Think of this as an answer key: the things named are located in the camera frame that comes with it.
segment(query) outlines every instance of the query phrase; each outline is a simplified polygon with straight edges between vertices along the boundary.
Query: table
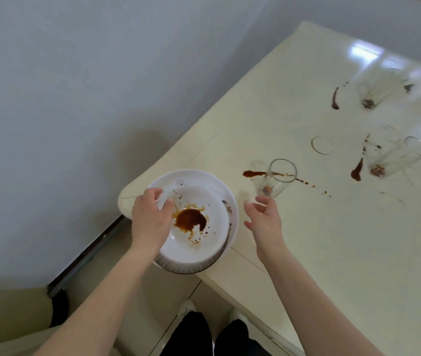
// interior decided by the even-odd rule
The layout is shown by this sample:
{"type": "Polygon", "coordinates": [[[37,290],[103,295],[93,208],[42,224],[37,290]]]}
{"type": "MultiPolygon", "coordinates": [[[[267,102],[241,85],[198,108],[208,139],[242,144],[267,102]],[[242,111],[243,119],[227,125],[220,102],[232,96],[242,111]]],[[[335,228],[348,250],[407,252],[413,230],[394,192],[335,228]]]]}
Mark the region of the table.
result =
{"type": "Polygon", "coordinates": [[[350,176],[363,146],[374,154],[379,140],[387,147],[393,135],[384,132],[421,137],[421,64],[303,22],[123,189],[119,208],[130,217],[135,197],[173,170],[201,169],[225,182],[240,206],[237,239],[198,276],[267,335],[302,355],[243,226],[243,201],[255,197],[258,182],[243,171],[265,171],[272,159],[289,159],[308,182],[293,182],[276,198],[290,250],[386,356],[421,355],[421,161],[386,179],[371,176],[365,166],[361,181],[350,176]],[[377,108],[364,109],[360,85],[393,65],[415,86],[408,94],[401,85],[377,108]],[[338,110],[331,107],[336,87],[338,110]],[[364,143],[368,133],[371,140],[364,143]],[[318,136],[329,155],[312,148],[318,136]]]}

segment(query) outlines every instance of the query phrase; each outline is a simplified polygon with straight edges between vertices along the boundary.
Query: white plate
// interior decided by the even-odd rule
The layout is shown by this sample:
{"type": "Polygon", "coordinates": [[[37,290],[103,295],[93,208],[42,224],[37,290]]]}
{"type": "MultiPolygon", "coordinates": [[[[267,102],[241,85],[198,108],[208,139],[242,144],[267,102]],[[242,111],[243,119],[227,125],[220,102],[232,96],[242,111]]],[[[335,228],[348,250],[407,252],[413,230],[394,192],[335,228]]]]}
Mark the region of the white plate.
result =
{"type": "Polygon", "coordinates": [[[176,263],[196,264],[218,253],[229,233],[229,216],[222,200],[213,191],[198,186],[164,190],[157,203],[159,208],[167,198],[173,200],[174,218],[161,255],[176,263]],[[176,227],[179,212],[193,212],[191,210],[197,210],[201,223],[190,231],[176,227]]]}
{"type": "Polygon", "coordinates": [[[155,264],[158,266],[174,273],[197,273],[210,267],[221,255],[225,254],[225,252],[231,248],[237,237],[238,230],[237,201],[230,189],[222,181],[214,175],[201,170],[186,169],[173,171],[161,176],[148,187],[160,187],[163,189],[163,193],[166,193],[179,186],[203,187],[214,192],[225,205],[229,215],[229,233],[227,241],[222,248],[207,261],[189,265],[174,262],[162,254],[154,260],[155,264]]]}

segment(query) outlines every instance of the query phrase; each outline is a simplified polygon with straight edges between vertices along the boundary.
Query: black pants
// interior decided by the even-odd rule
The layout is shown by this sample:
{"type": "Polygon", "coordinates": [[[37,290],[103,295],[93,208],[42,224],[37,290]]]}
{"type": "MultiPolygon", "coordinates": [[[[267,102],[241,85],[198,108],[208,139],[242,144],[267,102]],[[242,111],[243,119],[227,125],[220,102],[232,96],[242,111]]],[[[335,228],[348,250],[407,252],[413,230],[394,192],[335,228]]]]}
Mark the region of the black pants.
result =
{"type": "MultiPolygon", "coordinates": [[[[161,356],[212,356],[212,336],[200,312],[190,311],[174,330],[161,356]]],[[[249,339],[249,329],[241,320],[231,322],[217,337],[215,356],[271,356],[261,345],[249,339]]]]}

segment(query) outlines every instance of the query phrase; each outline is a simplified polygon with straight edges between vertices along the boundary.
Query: drinking glass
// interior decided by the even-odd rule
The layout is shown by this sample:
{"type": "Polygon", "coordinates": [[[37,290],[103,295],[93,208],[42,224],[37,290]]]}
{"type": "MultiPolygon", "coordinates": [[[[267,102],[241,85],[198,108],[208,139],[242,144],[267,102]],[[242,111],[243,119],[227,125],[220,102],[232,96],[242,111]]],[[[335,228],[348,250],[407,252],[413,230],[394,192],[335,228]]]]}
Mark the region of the drinking glass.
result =
{"type": "Polygon", "coordinates": [[[296,180],[296,177],[297,169],[293,162],[284,158],[276,158],[270,163],[257,194],[275,198],[296,180]]]}
{"type": "Polygon", "coordinates": [[[362,105],[366,109],[374,109],[395,90],[401,87],[401,70],[388,69],[371,86],[362,97],[362,105]]]}
{"type": "Polygon", "coordinates": [[[419,160],[421,160],[421,140],[408,136],[370,164],[370,173],[378,178],[390,176],[419,160]]]}

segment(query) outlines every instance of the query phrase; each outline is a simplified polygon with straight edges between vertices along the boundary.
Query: shoe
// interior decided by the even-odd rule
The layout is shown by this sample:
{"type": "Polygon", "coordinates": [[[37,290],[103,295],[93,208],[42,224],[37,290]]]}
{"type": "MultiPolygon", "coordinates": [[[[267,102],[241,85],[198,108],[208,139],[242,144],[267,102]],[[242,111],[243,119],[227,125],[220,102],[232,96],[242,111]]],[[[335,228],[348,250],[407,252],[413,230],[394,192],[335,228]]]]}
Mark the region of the shoe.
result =
{"type": "Polygon", "coordinates": [[[248,318],[246,318],[240,311],[238,311],[236,308],[234,308],[233,310],[232,310],[232,312],[231,312],[231,314],[229,315],[229,323],[231,323],[232,321],[235,321],[235,320],[237,320],[237,319],[239,319],[239,320],[241,320],[241,321],[243,321],[243,323],[245,324],[245,325],[247,325],[247,328],[249,328],[249,323],[250,323],[250,321],[249,321],[249,319],[248,318]]]}
{"type": "Polygon", "coordinates": [[[194,302],[192,302],[190,299],[187,299],[181,302],[181,305],[179,305],[178,317],[181,319],[184,318],[184,316],[186,316],[189,311],[195,312],[196,305],[194,305],[194,302]]]}

